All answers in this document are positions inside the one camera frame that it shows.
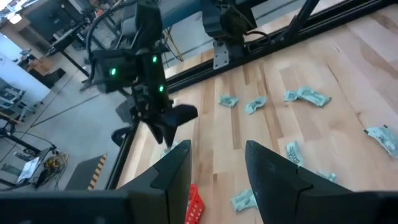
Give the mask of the black frame clamp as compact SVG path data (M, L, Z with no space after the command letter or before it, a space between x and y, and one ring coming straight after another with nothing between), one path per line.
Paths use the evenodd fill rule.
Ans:
M128 136L130 132L131 132L131 127L129 127L129 126L117 129L117 130L113 131L113 133L111 134L111 140L117 146L121 147L124 142L124 138L126 136Z

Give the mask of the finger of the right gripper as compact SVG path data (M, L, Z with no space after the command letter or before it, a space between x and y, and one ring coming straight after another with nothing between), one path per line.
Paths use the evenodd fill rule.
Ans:
M197 108L193 105L177 105L169 110L169 125L180 126L198 116Z
M165 142L167 147L172 146L177 131L176 126L170 126L158 118L145 119L144 123L150 129L158 144Z

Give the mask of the black hazard-striped floor mat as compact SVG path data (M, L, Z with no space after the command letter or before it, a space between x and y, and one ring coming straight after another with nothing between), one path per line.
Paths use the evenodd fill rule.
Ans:
M103 154L79 163L70 177L65 190L93 190L107 156L107 154Z

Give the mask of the grey metal mounting bracket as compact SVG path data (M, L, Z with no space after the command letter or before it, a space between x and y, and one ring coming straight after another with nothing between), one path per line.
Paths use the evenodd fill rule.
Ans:
M227 66L229 64L229 52L226 43L221 40L215 40L213 42L213 50L213 69L217 70Z

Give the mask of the white flat box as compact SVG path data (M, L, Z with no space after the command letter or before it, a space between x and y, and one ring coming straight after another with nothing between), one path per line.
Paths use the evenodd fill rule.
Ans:
M22 172L20 173L17 183L21 183L24 179L29 179L33 176L37 166L39 165L40 157L36 157L29 162L26 162L23 166Z

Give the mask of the brown cardboard box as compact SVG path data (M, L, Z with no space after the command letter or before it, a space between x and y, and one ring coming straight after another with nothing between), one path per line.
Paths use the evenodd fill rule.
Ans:
M27 71L30 72L35 70L42 76L46 76L46 74L48 74L52 67L53 63L49 58L41 57L39 59L32 60L27 67Z

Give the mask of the red plastic basket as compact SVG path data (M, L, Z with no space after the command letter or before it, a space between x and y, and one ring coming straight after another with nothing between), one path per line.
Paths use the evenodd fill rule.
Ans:
M198 186L190 185L185 224L199 224L205 210L205 204L200 197Z

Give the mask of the dark grey desk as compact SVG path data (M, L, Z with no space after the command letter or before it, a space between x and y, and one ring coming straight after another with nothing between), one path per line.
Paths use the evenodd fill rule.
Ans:
M163 29L201 11L200 0L163 0L159 7Z

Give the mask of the black metal table frame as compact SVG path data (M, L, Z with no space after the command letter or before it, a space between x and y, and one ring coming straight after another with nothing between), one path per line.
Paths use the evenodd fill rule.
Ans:
M255 140L284 156L297 141L304 165L333 172L350 189L398 189L398 159L364 130L398 134L398 0L320 0L300 28L297 11L262 27L247 58L213 69L214 50L166 69L177 104L198 108L178 141L193 144L192 181L205 192L248 188L244 145ZM309 86L331 97L324 107L284 92ZM221 95L237 97L233 108ZM253 114L246 105L267 102Z

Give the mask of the black workbench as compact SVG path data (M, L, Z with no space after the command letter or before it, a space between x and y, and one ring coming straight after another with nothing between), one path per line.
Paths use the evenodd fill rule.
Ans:
M51 44L50 49L48 50L46 56L55 55L56 53L61 53L66 59L68 59L79 71L81 71L86 77L89 77L90 74L84 70L74 59L71 58L66 52L65 49L71 45L75 40L77 40L81 45L85 45L83 43L84 38L80 37L78 34L80 33L82 24L76 25L70 30L66 31L61 37L59 37L54 43Z

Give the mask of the bright ceiling light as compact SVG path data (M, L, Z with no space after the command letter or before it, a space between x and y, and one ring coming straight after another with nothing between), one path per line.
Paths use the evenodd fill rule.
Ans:
M0 0L0 23L4 21L9 21L12 24L18 23L22 19L18 14L22 5L22 0Z

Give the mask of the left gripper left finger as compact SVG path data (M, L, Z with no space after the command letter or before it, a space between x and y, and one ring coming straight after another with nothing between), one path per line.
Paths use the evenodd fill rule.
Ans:
M0 224L185 224L191 175L184 140L117 190L0 194Z

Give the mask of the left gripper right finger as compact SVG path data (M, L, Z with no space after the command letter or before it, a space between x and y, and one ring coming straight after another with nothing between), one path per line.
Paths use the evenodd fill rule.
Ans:
M351 191L253 140L245 160L264 224L398 224L398 191Z

